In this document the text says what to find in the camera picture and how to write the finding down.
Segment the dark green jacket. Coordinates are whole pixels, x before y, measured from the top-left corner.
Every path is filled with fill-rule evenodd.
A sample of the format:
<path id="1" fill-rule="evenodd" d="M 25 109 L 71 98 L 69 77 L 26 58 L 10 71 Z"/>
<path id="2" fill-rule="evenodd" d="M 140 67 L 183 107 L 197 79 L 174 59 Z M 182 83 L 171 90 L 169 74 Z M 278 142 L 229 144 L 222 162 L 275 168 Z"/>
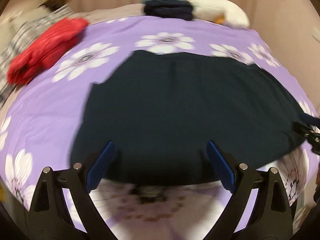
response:
<path id="1" fill-rule="evenodd" d="M 71 164 L 113 142 L 105 178 L 141 185 L 217 180 L 210 140 L 252 168 L 298 148 L 299 103 L 266 70 L 228 57 L 134 52 L 93 84 Z"/>

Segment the purple floral bedsheet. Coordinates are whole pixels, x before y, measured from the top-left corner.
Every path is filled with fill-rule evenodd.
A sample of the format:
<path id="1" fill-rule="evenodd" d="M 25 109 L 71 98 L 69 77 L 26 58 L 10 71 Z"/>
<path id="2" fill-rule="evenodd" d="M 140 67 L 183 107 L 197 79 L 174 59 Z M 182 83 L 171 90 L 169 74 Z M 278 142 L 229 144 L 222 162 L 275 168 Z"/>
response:
<path id="1" fill-rule="evenodd" d="M 8 238 L 30 239 L 28 214 L 43 169 L 66 170 L 73 165 L 71 149 L 92 85 L 105 82 L 139 50 L 256 64 L 281 83 L 303 113 L 316 114 L 297 80 L 254 30 L 151 16 L 90 25 L 73 48 L 21 90 L 2 122 L 1 177 L 15 203 L 19 225 L 18 232 L 8 233 Z M 292 204 L 318 163 L 318 155 L 304 139 L 291 153 L 254 169 L 278 169 L 293 217 Z M 63 189 L 63 195 L 74 226 L 85 231 L 69 189 Z M 89 196 L 116 239 L 206 239 L 231 193 L 218 176 L 206 183 L 172 186 L 125 183 L 103 176 Z M 319 218 L 315 218 L 290 239 L 305 239 L 318 230 Z"/>

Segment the white plush duck toy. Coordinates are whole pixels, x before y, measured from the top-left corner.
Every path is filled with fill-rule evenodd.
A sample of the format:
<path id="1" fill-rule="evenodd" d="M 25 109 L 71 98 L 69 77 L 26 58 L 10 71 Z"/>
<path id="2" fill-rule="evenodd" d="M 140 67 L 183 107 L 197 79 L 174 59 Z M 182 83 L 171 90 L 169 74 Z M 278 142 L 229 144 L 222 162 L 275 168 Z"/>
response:
<path id="1" fill-rule="evenodd" d="M 235 3 L 229 0 L 188 0 L 193 6 L 193 16 L 196 19 L 231 28 L 249 28 L 247 14 Z"/>

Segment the folded navy garment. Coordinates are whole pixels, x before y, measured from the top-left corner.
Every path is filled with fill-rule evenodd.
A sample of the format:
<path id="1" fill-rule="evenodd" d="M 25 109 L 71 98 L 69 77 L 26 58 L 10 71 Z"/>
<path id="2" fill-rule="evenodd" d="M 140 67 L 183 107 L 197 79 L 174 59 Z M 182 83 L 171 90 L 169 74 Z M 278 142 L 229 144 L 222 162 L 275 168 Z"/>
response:
<path id="1" fill-rule="evenodd" d="M 160 18 L 178 18 L 193 20 L 193 6 L 188 1 L 149 0 L 145 2 L 144 14 Z"/>

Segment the red puffer jacket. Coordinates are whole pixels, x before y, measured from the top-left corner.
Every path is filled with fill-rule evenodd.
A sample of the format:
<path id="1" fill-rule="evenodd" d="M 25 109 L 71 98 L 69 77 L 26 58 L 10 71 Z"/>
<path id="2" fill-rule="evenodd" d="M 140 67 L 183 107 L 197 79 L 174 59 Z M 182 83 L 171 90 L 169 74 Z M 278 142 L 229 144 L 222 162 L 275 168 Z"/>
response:
<path id="1" fill-rule="evenodd" d="M 84 18 L 64 18 L 53 24 L 11 61 L 7 71 L 8 83 L 26 85 L 50 69 L 80 41 L 88 25 L 88 20 Z"/>

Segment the plaid pillow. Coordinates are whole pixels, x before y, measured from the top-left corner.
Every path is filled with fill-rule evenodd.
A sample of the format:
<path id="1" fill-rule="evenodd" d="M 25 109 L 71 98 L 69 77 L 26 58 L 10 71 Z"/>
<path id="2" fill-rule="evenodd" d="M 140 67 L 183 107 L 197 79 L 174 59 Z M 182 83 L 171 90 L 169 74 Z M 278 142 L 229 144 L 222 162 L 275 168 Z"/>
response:
<path id="1" fill-rule="evenodd" d="M 1 105 L 4 105 L 16 88 L 15 85 L 10 85 L 7 82 L 7 71 L 11 61 L 26 50 L 45 30 L 73 13 L 67 4 L 54 12 L 47 12 L 45 8 L 37 8 L 34 12 L 41 12 L 42 15 L 35 16 L 30 11 L 10 23 L 16 34 L 9 39 L 9 44 L 1 50 Z"/>

